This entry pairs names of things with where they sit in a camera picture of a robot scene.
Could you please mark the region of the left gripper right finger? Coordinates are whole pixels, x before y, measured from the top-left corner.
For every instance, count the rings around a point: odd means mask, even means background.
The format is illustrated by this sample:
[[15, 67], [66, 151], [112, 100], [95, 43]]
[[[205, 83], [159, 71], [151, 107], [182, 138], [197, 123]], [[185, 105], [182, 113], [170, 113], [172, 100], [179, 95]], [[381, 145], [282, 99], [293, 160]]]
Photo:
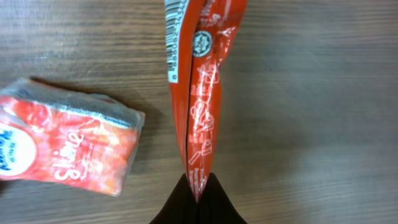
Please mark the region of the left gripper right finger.
[[247, 224], [214, 173], [210, 173], [197, 205], [198, 224]]

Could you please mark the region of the red tissue packet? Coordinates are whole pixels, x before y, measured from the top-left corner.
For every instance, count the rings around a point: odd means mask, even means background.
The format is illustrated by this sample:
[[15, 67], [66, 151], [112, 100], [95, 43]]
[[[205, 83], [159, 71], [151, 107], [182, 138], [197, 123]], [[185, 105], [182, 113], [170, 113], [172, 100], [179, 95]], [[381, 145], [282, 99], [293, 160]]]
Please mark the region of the red tissue packet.
[[106, 95], [17, 80], [1, 90], [1, 179], [117, 197], [144, 120], [143, 112]]

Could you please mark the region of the red sachet stick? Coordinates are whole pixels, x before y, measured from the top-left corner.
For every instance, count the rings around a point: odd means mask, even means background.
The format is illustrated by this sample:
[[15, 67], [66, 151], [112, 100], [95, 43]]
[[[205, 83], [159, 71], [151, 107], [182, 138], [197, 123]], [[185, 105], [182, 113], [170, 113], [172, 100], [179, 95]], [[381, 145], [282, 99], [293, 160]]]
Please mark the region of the red sachet stick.
[[246, 0], [165, 0], [167, 75], [180, 157], [195, 200], [216, 151], [220, 68], [246, 10]]

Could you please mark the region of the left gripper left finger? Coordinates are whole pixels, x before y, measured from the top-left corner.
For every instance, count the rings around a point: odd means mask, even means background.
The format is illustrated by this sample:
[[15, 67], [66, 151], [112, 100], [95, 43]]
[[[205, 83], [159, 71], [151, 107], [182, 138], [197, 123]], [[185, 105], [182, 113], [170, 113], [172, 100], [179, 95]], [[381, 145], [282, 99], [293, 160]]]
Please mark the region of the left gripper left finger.
[[185, 174], [150, 224], [195, 224], [197, 203]]

